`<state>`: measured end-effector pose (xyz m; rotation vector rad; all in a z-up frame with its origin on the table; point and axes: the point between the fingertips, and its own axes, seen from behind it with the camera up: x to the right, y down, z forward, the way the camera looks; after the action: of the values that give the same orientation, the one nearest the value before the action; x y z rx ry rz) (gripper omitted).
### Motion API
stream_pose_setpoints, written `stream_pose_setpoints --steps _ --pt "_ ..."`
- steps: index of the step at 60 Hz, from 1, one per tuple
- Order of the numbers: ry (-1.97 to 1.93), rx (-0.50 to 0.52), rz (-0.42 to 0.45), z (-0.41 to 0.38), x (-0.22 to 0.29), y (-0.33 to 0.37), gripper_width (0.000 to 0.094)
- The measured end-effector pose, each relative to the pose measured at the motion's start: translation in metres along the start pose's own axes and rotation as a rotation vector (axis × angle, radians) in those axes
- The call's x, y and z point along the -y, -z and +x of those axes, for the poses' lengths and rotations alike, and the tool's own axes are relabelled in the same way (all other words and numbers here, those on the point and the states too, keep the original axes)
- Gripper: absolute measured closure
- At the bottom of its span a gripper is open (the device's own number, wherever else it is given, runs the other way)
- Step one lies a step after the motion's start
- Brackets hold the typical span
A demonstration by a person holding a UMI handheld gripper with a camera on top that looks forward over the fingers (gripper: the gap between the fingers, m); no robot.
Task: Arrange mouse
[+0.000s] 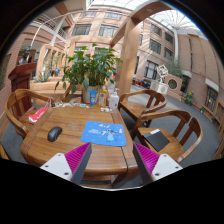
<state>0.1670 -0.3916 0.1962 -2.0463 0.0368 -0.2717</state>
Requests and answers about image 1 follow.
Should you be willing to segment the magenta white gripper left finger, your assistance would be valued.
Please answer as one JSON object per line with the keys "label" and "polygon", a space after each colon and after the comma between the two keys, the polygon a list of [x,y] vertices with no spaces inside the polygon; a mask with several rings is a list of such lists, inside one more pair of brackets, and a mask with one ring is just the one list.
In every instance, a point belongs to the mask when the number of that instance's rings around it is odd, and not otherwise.
{"label": "magenta white gripper left finger", "polygon": [[66,154],[55,154],[41,169],[79,185],[91,153],[92,145],[88,142]]}

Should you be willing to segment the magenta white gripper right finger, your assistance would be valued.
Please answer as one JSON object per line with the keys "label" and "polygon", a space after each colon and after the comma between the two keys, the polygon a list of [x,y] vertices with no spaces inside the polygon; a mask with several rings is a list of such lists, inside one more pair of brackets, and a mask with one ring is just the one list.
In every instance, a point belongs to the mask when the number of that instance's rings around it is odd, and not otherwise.
{"label": "magenta white gripper right finger", "polygon": [[133,154],[144,182],[153,182],[182,169],[168,154],[161,154],[140,145],[133,144]]}

